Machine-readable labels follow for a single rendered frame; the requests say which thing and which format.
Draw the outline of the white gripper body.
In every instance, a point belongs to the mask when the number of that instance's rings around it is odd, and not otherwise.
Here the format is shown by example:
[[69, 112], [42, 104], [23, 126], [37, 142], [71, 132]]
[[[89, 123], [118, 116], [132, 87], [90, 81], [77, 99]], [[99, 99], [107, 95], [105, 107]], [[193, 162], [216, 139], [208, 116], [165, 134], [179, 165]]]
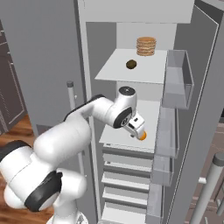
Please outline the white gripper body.
[[130, 134], [137, 139], [144, 133], [144, 126], [142, 124], [136, 126], [129, 123], [128, 127], [130, 128]]

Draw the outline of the white fridge shelf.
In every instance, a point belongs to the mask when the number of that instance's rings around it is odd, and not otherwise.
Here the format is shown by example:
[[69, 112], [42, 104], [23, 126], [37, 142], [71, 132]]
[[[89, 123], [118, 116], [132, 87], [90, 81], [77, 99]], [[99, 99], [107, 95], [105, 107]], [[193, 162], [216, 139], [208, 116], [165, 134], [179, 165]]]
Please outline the white fridge shelf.
[[100, 142], [105, 147], [153, 153], [157, 134], [159, 108], [159, 101], [137, 101], [136, 110], [145, 120], [144, 130], [146, 131], [147, 137], [143, 141], [131, 137], [130, 133], [125, 129], [113, 129], [106, 125], [102, 132]]
[[[108, 61], [96, 75], [102, 81], [132, 81], [163, 84], [167, 51], [156, 50], [152, 56], [139, 56], [134, 49], [115, 49]], [[128, 69], [126, 62], [135, 60], [134, 69]]]

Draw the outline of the white fridge drawer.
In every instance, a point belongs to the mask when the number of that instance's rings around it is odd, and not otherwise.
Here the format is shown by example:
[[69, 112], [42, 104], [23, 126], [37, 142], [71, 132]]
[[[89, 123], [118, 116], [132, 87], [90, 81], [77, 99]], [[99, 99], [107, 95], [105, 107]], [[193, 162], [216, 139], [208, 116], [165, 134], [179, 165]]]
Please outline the white fridge drawer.
[[107, 186], [147, 192], [150, 189], [151, 180], [149, 177], [140, 175], [105, 171], [102, 174], [101, 182]]
[[145, 213], [142, 208], [106, 202], [101, 221], [106, 224], [145, 224]]
[[123, 190], [114, 187], [105, 187], [102, 197], [111, 203], [130, 207], [147, 207], [148, 194], [144, 192], [134, 192], [130, 190]]
[[134, 168], [145, 172], [151, 170], [153, 156], [149, 153], [111, 147], [104, 147], [102, 153], [104, 161], [113, 165], [121, 165], [125, 168]]

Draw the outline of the brown kiwi fruit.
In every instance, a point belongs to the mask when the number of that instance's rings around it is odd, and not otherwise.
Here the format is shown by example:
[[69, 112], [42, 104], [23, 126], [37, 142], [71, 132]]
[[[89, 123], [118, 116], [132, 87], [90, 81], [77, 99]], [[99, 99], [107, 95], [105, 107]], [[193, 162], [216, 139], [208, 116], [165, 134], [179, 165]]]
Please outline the brown kiwi fruit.
[[126, 67], [128, 69], [134, 69], [137, 66], [137, 62], [133, 59], [130, 59], [129, 61], [126, 62]]

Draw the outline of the grey fridge door with bins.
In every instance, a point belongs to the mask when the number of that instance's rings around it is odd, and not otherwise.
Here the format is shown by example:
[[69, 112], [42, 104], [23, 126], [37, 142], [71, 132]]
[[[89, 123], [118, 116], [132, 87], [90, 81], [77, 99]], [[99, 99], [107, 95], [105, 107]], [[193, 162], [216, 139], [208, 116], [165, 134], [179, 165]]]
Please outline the grey fridge door with bins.
[[224, 3], [194, 0], [189, 24], [179, 24], [173, 50], [188, 53], [194, 88], [188, 109], [178, 109], [178, 156], [164, 186], [162, 224], [184, 224], [224, 101]]

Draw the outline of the grey fridge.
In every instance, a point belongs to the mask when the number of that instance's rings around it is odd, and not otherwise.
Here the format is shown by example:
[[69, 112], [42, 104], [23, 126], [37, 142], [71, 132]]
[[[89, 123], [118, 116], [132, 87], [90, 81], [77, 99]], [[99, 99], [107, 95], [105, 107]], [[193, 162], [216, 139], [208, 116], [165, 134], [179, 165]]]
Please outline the grey fridge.
[[[136, 90], [137, 101], [160, 102], [163, 106], [164, 84], [152, 84], [132, 81], [97, 80], [95, 77], [108, 61], [115, 49], [134, 49], [137, 51], [137, 39], [153, 37], [156, 39], [156, 50], [174, 49], [178, 25], [189, 24], [192, 19], [194, 0], [77, 0], [80, 19], [80, 37], [84, 66], [84, 77], [87, 97], [105, 95], [110, 100], [117, 97], [119, 88], [128, 86]], [[150, 178], [150, 171], [139, 171], [125, 168], [119, 164], [105, 162], [101, 142], [102, 132], [107, 124], [90, 120], [93, 133], [91, 150], [94, 167], [94, 186], [98, 224], [101, 221], [105, 203], [103, 190], [114, 187], [102, 183], [104, 172], [126, 173]]]

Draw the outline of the clear door bin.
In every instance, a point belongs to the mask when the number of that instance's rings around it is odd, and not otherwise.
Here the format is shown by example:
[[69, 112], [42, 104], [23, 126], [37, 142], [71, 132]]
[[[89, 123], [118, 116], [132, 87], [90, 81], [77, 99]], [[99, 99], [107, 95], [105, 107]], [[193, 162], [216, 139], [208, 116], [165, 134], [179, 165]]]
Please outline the clear door bin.
[[160, 107], [155, 154], [167, 158], [176, 158], [179, 154], [179, 121], [175, 108]]
[[150, 183], [145, 215], [146, 224], [162, 224], [164, 218], [164, 187]]
[[170, 109], [188, 109], [193, 88], [193, 74], [187, 51], [169, 50], [164, 77], [163, 106]]
[[154, 184], [170, 186], [174, 173], [174, 159], [172, 157], [154, 156], [151, 181]]

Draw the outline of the brown pancake stack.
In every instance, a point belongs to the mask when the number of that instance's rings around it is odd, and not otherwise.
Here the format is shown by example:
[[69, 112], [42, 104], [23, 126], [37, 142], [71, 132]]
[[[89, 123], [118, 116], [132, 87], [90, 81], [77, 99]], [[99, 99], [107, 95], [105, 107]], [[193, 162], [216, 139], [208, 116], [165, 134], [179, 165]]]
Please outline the brown pancake stack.
[[152, 56], [155, 53], [156, 43], [153, 37], [140, 37], [136, 41], [136, 53], [140, 56]]

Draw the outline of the brown cupboard run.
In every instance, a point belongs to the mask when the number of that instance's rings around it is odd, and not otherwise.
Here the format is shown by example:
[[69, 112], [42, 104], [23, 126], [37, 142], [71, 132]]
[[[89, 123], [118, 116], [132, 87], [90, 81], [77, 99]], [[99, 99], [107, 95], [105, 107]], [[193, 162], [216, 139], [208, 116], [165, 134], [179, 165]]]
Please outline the brown cupboard run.
[[10, 49], [0, 21], [0, 135], [27, 114]]

